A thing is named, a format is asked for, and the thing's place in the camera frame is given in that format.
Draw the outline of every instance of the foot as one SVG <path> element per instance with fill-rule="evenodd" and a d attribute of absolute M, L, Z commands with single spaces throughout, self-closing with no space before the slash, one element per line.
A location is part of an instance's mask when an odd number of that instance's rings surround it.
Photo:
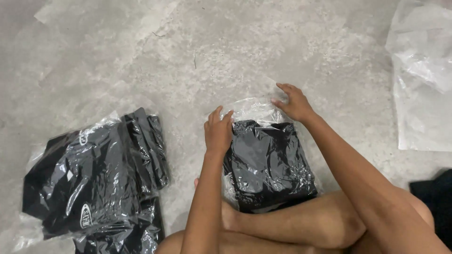
<path fill-rule="evenodd" d="M 195 179 L 195 189 L 198 186 L 199 178 Z M 241 213 L 224 200 L 221 201 L 221 221 L 223 224 L 223 228 L 229 231 L 239 231 L 239 218 Z"/>

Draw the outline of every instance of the small twig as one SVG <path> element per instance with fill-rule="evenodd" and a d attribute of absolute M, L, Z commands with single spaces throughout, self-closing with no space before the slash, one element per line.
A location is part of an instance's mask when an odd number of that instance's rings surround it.
<path fill-rule="evenodd" d="M 157 37 L 164 37 L 164 35 L 156 35 L 155 32 L 152 32 Z"/>

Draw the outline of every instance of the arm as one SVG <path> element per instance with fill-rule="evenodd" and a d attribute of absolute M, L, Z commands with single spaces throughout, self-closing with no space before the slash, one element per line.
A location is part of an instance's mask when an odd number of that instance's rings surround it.
<path fill-rule="evenodd" d="M 311 133 L 342 191 L 384 253 L 450 254 L 416 210 L 372 164 L 343 140 L 293 85 L 277 84 L 289 103 L 272 100 Z"/>
<path fill-rule="evenodd" d="M 232 111 L 220 121 L 221 109 L 220 106 L 212 112 L 204 124 L 207 151 L 188 214 L 182 254 L 219 253 L 221 169 L 232 139 Z"/>

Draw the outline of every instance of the gray floor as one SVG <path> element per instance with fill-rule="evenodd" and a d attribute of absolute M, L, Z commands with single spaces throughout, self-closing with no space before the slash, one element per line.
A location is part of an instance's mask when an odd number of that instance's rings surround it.
<path fill-rule="evenodd" d="M 394 0 L 0 0 L 0 243 L 17 239 L 22 178 L 35 144 L 111 111 L 161 114 L 172 185 L 166 232 L 185 227 L 205 114 L 269 96 L 275 81 L 313 107 L 392 183 L 452 165 L 450 153 L 400 151 L 384 43 Z M 324 191 L 338 189 L 298 126 Z M 73 253 L 70 240 L 20 253 Z"/>

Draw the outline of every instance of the white logo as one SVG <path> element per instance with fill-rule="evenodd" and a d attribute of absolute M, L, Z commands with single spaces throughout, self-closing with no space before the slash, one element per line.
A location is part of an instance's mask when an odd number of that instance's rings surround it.
<path fill-rule="evenodd" d="M 87 228 L 93 225 L 93 220 L 91 218 L 91 211 L 89 210 L 89 206 L 84 204 L 82 207 L 82 214 L 80 216 L 80 226 L 82 228 Z"/>
<path fill-rule="evenodd" d="M 80 145 L 84 146 L 88 142 L 88 135 L 91 133 L 90 129 L 82 130 L 79 133 Z"/>

